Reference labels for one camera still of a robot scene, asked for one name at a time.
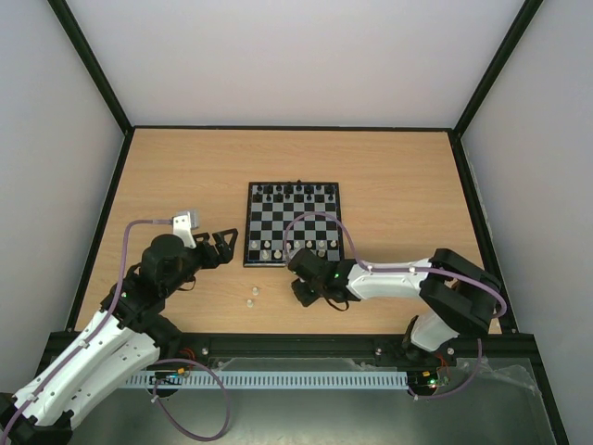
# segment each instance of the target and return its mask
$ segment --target wooden tabletop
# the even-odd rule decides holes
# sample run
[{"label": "wooden tabletop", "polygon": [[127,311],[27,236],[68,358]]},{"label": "wooden tabletop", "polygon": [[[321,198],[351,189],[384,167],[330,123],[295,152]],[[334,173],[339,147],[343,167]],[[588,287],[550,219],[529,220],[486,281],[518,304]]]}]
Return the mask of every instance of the wooden tabletop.
[{"label": "wooden tabletop", "polygon": [[[445,133],[139,129],[77,328],[89,322],[117,280],[125,225],[197,208],[200,231],[236,227],[239,238],[230,264],[198,272],[194,290],[167,300],[163,314],[182,331],[403,333],[414,315],[427,310],[421,300],[372,299],[353,303],[347,312],[322,300],[303,308],[290,288],[294,276],[285,268],[243,267],[247,184],[297,179],[339,183],[342,220],[367,261],[413,261],[432,256],[436,248],[452,248],[480,264]],[[154,236],[169,230],[134,227],[128,264],[140,260]]]}]

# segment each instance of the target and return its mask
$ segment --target black metal frame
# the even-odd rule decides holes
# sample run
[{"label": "black metal frame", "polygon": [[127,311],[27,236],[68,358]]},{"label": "black metal frame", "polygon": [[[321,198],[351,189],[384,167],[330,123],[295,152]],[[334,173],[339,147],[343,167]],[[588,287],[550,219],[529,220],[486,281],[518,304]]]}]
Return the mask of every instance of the black metal frame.
[{"label": "black metal frame", "polygon": [[121,132],[127,134],[132,130],[130,120],[126,116],[126,113],[123,110],[118,98],[115,96],[113,88],[111,88],[111,85],[107,80],[107,76],[103,72],[101,65],[99,65],[99,62],[95,57],[95,53],[91,49],[86,37],[84,37],[81,27],[78,25],[76,18],[74,18],[68,3],[66,3],[66,0],[47,0],[47,3],[49,3],[52,9],[54,9],[57,19],[70,38],[70,41],[81,58],[82,63],[93,78],[99,93],[105,100],[105,103],[109,107],[111,114],[113,114],[113,118],[120,126]]},{"label": "black metal frame", "polygon": [[[478,247],[485,269],[497,276],[503,284],[502,296],[509,305],[507,314],[500,319],[503,334],[489,336],[484,340],[484,350],[489,357],[527,358],[530,360],[536,375],[537,384],[542,391],[546,410],[554,436],[559,444],[568,443],[568,438],[561,422],[556,403],[554,401],[549,381],[544,370],[537,344],[533,336],[519,334],[517,323],[511,307],[511,302],[504,287],[496,253],[486,223],[486,218],[475,189],[475,183],[469,168],[461,137],[469,127],[473,117],[484,102],[488,92],[504,68],[512,51],[519,43],[529,23],[533,19],[543,0],[525,0],[509,31],[505,35],[497,53],[490,62],[482,80],[477,85],[465,110],[454,129],[451,128],[414,128],[414,127],[336,127],[336,126],[220,126],[220,125],[139,125],[132,127],[129,119],[109,85],[107,77],[99,65],[90,45],[84,37],[82,30],[65,0],[48,0],[64,31],[70,38],[73,46],[81,57],[82,62],[111,110],[125,139],[121,148],[120,157],[109,186],[105,204],[101,211],[98,225],[95,230],[93,243],[82,273],[69,318],[67,331],[54,333],[50,336],[44,352],[40,369],[45,368],[52,357],[57,356],[68,346],[76,333],[75,327],[84,294],[93,270],[96,255],[105,232],[107,219],[113,200],[116,195],[120,177],[123,172],[125,160],[132,143],[136,128],[154,129],[200,129],[200,130],[267,130],[267,131],[348,131],[348,132],[445,132],[448,134],[453,157],[460,176],[463,194],[472,219]],[[233,356],[252,357],[348,357],[376,365],[393,364],[393,358],[388,353],[377,355],[377,348],[394,342],[401,343],[402,335],[393,336],[283,336],[283,335],[217,335],[217,334],[186,334],[183,341],[191,344],[196,350],[208,348],[208,357],[225,358]],[[476,344],[473,339],[455,339],[451,345],[457,357],[472,357],[476,354]]]}]

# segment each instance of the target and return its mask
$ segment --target checkered squares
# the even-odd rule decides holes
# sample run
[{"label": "checkered squares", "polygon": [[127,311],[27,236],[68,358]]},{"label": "checkered squares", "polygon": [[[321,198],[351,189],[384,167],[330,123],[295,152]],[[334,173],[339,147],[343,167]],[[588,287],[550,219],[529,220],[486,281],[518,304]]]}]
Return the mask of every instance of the checkered squares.
[{"label": "checkered squares", "polygon": [[[293,192],[285,193],[291,185]],[[301,183],[300,190],[297,186],[297,183],[249,184],[245,266],[284,265],[284,255],[277,259],[274,252],[283,251],[285,229],[303,213],[323,211],[341,220],[337,183]],[[335,222],[322,216],[296,222],[287,239],[292,252],[309,248],[330,261],[344,258],[342,231]]]}]

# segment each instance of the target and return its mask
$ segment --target white robotic arm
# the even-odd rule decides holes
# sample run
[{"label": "white robotic arm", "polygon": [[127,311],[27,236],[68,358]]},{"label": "white robotic arm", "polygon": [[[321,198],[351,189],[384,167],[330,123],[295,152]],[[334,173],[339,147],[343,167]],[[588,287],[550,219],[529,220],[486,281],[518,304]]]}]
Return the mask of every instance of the white robotic arm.
[{"label": "white robotic arm", "polygon": [[[136,223],[126,229],[124,245]],[[0,426],[5,430],[0,445],[6,437],[20,444],[68,443],[72,430],[107,395],[159,356],[177,351],[181,332],[159,314],[166,298],[194,280],[198,270],[231,261],[238,232],[214,234],[212,246],[209,234],[192,234],[195,212],[180,212],[170,223],[173,234],[153,240],[142,261],[120,278],[66,350],[12,398],[0,394]],[[227,235],[232,236],[229,242]],[[117,289],[121,293],[116,297]]]},{"label": "white robotic arm", "polygon": [[[301,249],[289,261],[288,269],[299,277],[292,288],[306,307],[319,298],[343,302],[347,307],[349,302],[374,298],[422,299],[430,309],[410,323],[410,342],[420,350],[434,352],[459,334],[487,334],[496,300],[464,280],[497,291],[500,283],[455,252],[438,249],[430,259],[364,265],[354,260],[325,261]],[[458,276],[460,281],[448,286],[447,276]]]}]

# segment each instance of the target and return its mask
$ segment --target wire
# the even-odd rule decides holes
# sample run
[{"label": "wire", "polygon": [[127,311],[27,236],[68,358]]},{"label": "wire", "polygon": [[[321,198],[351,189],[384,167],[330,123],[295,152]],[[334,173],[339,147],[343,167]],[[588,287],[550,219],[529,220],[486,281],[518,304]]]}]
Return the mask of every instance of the wire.
[{"label": "wire", "polygon": [[[322,216],[322,217],[336,223],[338,225],[338,227],[340,227],[340,229],[342,229],[342,232],[344,233],[344,235],[346,235],[348,244],[350,245],[350,250],[352,250],[352,255],[354,256],[356,263],[363,270],[365,270],[367,272],[371,272],[371,273],[387,273],[387,272],[409,273],[409,272],[412,272],[411,267],[375,267],[371,263],[366,263],[366,262],[362,261],[359,257],[358,252],[356,251],[356,248],[354,246],[354,241],[352,241],[352,237],[350,236],[350,233],[348,232],[348,230],[344,226],[344,224],[340,220],[338,220],[334,215],[332,215],[330,213],[326,213],[324,211],[310,211],[307,213],[303,213],[302,215],[297,216],[293,221],[291,221],[286,226],[286,229],[284,230],[284,235],[283,235],[283,251],[284,251],[284,257],[286,258],[286,261],[290,260],[290,256],[288,254],[288,234],[289,234],[290,230],[293,228],[293,226],[295,225],[296,222],[303,220],[309,216]],[[474,280],[468,276],[461,275],[460,273],[445,271],[443,269],[437,269],[435,267],[414,267],[413,271],[415,273],[435,273],[437,275],[443,275],[443,276],[446,276],[449,278],[455,278],[458,281],[462,281],[464,283],[467,283],[468,285],[472,285],[479,289],[484,290],[485,292],[490,294],[492,297],[494,297],[496,299],[496,301],[500,304],[500,309],[493,315],[494,318],[501,317],[507,311],[507,302],[496,290],[494,290],[492,287],[486,286],[485,284],[480,283],[479,281]]]},{"label": "wire", "polygon": [[163,405],[162,401],[160,401],[160,398],[157,395],[157,389],[158,389],[158,385],[162,382],[162,379],[161,379],[155,384],[155,387],[152,389],[152,395],[154,396],[153,402],[156,403],[157,406],[163,411],[163,413],[167,416],[167,419],[169,420],[169,422],[171,422],[171,424],[180,433],[184,434],[189,439],[197,440],[200,442],[211,442],[214,440],[218,440],[222,436],[224,436],[227,428],[229,427],[229,423],[231,422],[231,397],[229,396],[228,389],[225,388],[224,385],[222,384],[222,380],[214,373],[214,371],[209,369],[207,366],[204,366],[203,364],[195,362],[193,360],[165,359],[165,360],[159,360],[155,364],[164,364],[164,363],[186,363],[186,364],[191,364],[193,366],[197,366],[200,369],[203,369],[208,374],[210,374],[212,376],[212,378],[214,378],[214,380],[216,380],[216,383],[219,384],[219,387],[221,387],[221,389],[222,389],[222,395],[224,396],[224,399],[226,400],[226,417],[224,418],[224,425],[222,425],[221,430],[210,438],[198,436],[197,434],[191,433],[190,431],[188,431],[187,429],[185,429],[184,427],[179,425],[179,423],[177,423],[177,421],[173,418],[173,416],[170,415],[169,411],[167,411],[167,408],[165,408],[165,405]]},{"label": "wire", "polygon": [[480,338],[478,338],[478,360],[477,363],[475,364],[475,367],[472,371],[472,373],[470,374],[469,377],[467,377],[467,379],[458,387],[456,387],[455,389],[452,389],[449,392],[446,392],[444,394],[434,394],[432,396],[419,396],[417,395],[412,388],[408,388],[408,392],[411,396],[414,396],[414,400],[415,401],[433,401],[436,399],[444,399],[445,397],[448,396],[452,396],[453,394],[457,394],[458,392],[461,392],[463,389],[467,388],[468,385],[470,383],[472,383],[472,380],[475,378],[475,376],[478,374],[478,371],[480,369],[480,363],[482,362],[482,340]]},{"label": "wire", "polygon": [[[121,288],[123,286],[123,275],[125,274],[125,269],[126,269],[126,256],[128,255],[128,238],[130,237],[130,230],[132,229],[132,227],[134,227],[137,224],[172,224],[172,221],[171,220],[135,220],[135,221],[130,222],[126,226],[126,229],[123,232],[123,245],[121,248],[121,260],[120,260],[120,274],[118,276],[118,283],[116,284],[115,293],[113,294],[113,300],[111,301],[111,305],[109,306],[109,309],[107,310],[107,314],[105,315],[103,320],[101,320],[101,323],[99,323],[99,325],[96,327],[96,329],[87,338],[85,338],[83,340],[85,343],[91,342],[93,340],[93,338],[95,338],[96,336],[99,335],[101,330],[105,327],[105,325],[109,321],[110,316],[113,314],[116,307],[118,306],[118,301],[120,300],[120,296],[121,296]],[[47,384],[49,382],[51,382],[54,379],[54,377],[64,368],[64,366],[66,366],[74,357],[76,357],[76,355],[82,349],[83,349],[82,346],[77,346],[74,350],[72,350],[72,352],[70,354],[68,354],[64,358],[64,360],[59,362],[56,365],[56,367],[47,375],[47,377],[39,384],[39,386],[33,391],[32,396],[35,398],[38,397],[39,394],[41,394],[41,392],[45,389]],[[31,400],[24,401],[24,403],[20,406],[20,408],[18,408],[17,411],[14,413],[14,415],[10,418],[10,420],[6,424],[6,428],[5,428],[4,432],[2,433],[2,437],[0,438],[0,445],[6,445],[6,441],[8,440],[8,433],[10,433],[10,430],[12,429],[14,424],[17,422],[17,419],[19,419],[20,415],[23,414],[25,412],[25,410],[27,410],[27,408],[29,408],[31,403],[32,403]]]},{"label": "wire", "polygon": [[180,352],[186,354],[191,360],[196,359],[196,353],[194,352],[194,350],[191,350],[186,347],[186,348],[183,348],[182,350],[180,350]]},{"label": "wire", "polygon": [[344,301],[346,303],[344,308],[340,308],[340,307],[336,306],[335,304],[333,304],[330,301],[330,299],[325,299],[325,301],[327,301],[327,304],[329,304],[332,308],[334,308],[335,310],[340,311],[340,312],[346,312],[348,309],[350,309],[350,303],[348,302],[348,300]]}]

